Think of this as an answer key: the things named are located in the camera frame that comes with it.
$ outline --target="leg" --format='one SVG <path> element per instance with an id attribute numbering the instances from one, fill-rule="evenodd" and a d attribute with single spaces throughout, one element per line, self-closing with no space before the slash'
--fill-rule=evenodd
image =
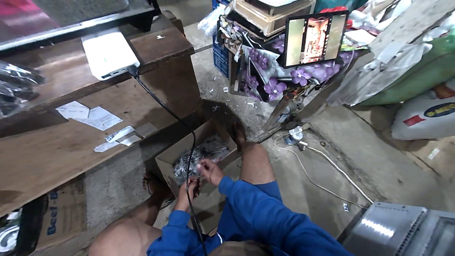
<path id="1" fill-rule="evenodd" d="M 245 132 L 238 124 L 235 126 L 235 140 L 242 152 L 240 179 L 253 185 L 275 181 L 267 150 L 261 144 L 245 141 Z"/>
<path id="2" fill-rule="evenodd" d="M 161 236 L 154 228 L 159 209 L 170 190 L 155 189 L 144 203 L 110 224 L 93 241 L 90 256 L 144 256 L 150 244 Z"/>

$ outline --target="shorts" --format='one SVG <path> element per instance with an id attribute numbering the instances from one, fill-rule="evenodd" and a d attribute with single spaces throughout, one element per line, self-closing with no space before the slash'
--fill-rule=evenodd
<path id="1" fill-rule="evenodd" d="M 269 196 L 283 202 L 277 181 L 254 186 L 264 191 Z M 263 242 L 261 241 L 261 236 L 253 230 L 251 225 L 242 216 L 233 212 L 231 205 L 227 201 L 223 213 L 221 213 L 217 231 L 226 241 L 241 242 L 254 240 Z"/>

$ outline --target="wooden shelf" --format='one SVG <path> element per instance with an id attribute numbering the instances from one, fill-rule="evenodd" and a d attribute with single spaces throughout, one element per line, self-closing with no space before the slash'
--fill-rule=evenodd
<path id="1" fill-rule="evenodd" d="M 144 63 L 141 79 L 172 111 L 182 118 L 201 106 L 190 57 L 193 47 L 177 28 L 150 33 L 131 43 Z M 18 114 L 21 118 L 9 118 L 8 122 L 36 116 L 73 100 L 89 108 L 101 106 L 123 121 L 101 131 L 63 119 L 57 125 L 1 138 L 0 216 L 128 148 L 120 144 L 103 153 L 94 152 L 105 142 L 105 136 L 128 125 L 137 128 L 150 122 L 160 130 L 176 122 L 128 75 L 106 82 L 96 80 L 79 42 L 39 52 L 43 62 L 39 68 L 48 81 L 38 87 L 40 97 L 30 102 L 25 113 Z"/>
<path id="2" fill-rule="evenodd" d="M 160 62 L 191 55 L 194 52 L 192 44 L 172 25 L 164 30 L 131 39 L 130 42 L 141 62 L 140 73 L 158 68 Z M 128 74 L 123 74 L 105 81 L 96 79 L 91 74 L 79 38 L 11 56 L 6 61 L 41 70 L 46 83 L 35 88 L 40 94 L 39 97 L 27 102 L 21 112 L 0 119 L 0 129 L 130 78 Z"/>

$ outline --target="person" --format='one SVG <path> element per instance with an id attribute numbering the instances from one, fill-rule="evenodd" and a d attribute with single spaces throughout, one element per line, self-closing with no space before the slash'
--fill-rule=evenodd
<path id="1" fill-rule="evenodd" d="M 245 141 L 242 128 L 236 128 L 236 143 L 242 154 L 238 181 L 225 176 L 210 160 L 197 168 L 211 184 L 226 195 L 226 204 L 213 236 L 203 234 L 209 256 L 228 255 L 351 255 L 305 214 L 287 208 L 266 149 Z M 189 180 L 193 201 L 198 180 Z M 156 193 L 123 218 L 109 225 L 92 243 L 90 256 L 203 256 L 197 233 L 188 228 L 190 220 L 186 184 L 183 184 L 169 222 L 162 230 L 153 227 L 165 193 Z"/>

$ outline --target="foot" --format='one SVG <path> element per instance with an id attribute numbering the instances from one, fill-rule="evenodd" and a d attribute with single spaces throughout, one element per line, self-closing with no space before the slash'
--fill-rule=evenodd
<path id="1" fill-rule="evenodd" d="M 142 187 L 147 190 L 150 196 L 155 196 L 163 200 L 160 210 L 170 205 L 175 200 L 175 196 L 171 189 L 167 185 L 159 182 L 158 178 L 151 173 L 144 174 Z"/>
<path id="2" fill-rule="evenodd" d="M 242 146 L 246 141 L 246 136 L 245 136 L 245 128 L 241 123 L 234 122 L 233 124 L 234 128 L 234 136 L 235 136 L 235 144 L 237 144 L 237 148 L 239 151 L 242 150 Z"/>

